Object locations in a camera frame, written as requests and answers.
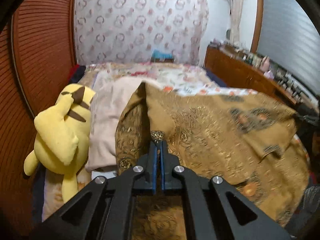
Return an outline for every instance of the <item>brown stripe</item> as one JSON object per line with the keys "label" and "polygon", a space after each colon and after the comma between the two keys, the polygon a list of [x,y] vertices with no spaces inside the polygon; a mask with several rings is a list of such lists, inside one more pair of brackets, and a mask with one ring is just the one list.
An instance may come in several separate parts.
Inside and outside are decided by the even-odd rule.
{"label": "brown stripe", "polygon": [[78,104],[78,105],[81,104],[83,100],[84,90],[85,90],[85,87],[82,86],[78,90],[72,93],[72,98],[75,104]]}
{"label": "brown stripe", "polygon": [[89,110],[89,106],[87,105],[86,102],[82,101],[79,105]]}
{"label": "brown stripe", "polygon": [[72,118],[74,118],[74,119],[76,119],[76,120],[78,120],[78,121],[80,121],[80,122],[86,122],[85,119],[84,119],[81,115],[77,114],[77,113],[76,113],[75,111],[73,111],[73,110],[69,110],[69,112],[67,113],[67,115],[70,116],[70,117],[72,117]]}

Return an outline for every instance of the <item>white wall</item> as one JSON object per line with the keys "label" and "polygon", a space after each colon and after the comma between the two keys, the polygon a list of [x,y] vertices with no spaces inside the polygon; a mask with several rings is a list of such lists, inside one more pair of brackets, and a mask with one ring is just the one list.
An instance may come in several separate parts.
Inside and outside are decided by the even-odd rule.
{"label": "white wall", "polygon": [[248,50],[251,48],[254,27],[256,25],[258,0],[243,0],[240,22],[240,43]]}
{"label": "white wall", "polygon": [[208,0],[209,19],[207,30],[201,38],[199,65],[204,64],[207,46],[214,38],[225,40],[226,31],[230,28],[230,5],[227,0]]}

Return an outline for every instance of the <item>pikachu plush toy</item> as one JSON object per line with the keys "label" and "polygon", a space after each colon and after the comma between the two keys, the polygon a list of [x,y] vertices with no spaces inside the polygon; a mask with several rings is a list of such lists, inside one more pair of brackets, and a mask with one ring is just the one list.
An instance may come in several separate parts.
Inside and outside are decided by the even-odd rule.
{"label": "pikachu plush toy", "polygon": [[50,171],[63,174],[64,203],[78,192],[76,174],[88,157],[89,107],[94,94],[89,87],[67,85],[56,104],[40,112],[34,120],[35,146],[24,161],[24,172],[30,176],[41,162]]}

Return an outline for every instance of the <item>brown blanket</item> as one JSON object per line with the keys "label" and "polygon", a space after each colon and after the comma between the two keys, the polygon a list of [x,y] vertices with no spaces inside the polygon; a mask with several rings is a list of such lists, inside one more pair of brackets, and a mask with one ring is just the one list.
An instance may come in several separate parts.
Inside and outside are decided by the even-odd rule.
{"label": "brown blanket", "polygon": [[[259,93],[181,97],[141,84],[116,131],[119,173],[135,165],[148,143],[166,140],[169,152],[198,175],[220,175],[284,226],[308,183],[308,165],[294,110]],[[137,201],[133,239],[185,239],[181,199]]]}

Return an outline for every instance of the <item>red cloth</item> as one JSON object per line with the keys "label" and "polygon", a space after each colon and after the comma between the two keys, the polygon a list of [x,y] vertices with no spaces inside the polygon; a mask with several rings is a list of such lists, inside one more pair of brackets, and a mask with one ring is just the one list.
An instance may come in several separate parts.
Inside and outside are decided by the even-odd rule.
{"label": "red cloth", "polygon": [[135,73],[130,74],[130,76],[148,76],[148,71],[136,71]]}
{"label": "red cloth", "polygon": [[69,72],[69,76],[68,76],[68,80],[70,80],[70,78],[73,76],[73,74],[76,72],[76,70],[78,69],[80,65],[77,64],[75,66],[73,66],[71,69],[70,69],[70,72]]}
{"label": "red cloth", "polygon": [[311,178],[311,180],[312,180],[312,183],[313,183],[313,184],[317,184],[317,177],[316,177],[316,175],[315,175],[312,171],[310,171],[309,174],[310,174],[310,178]]}

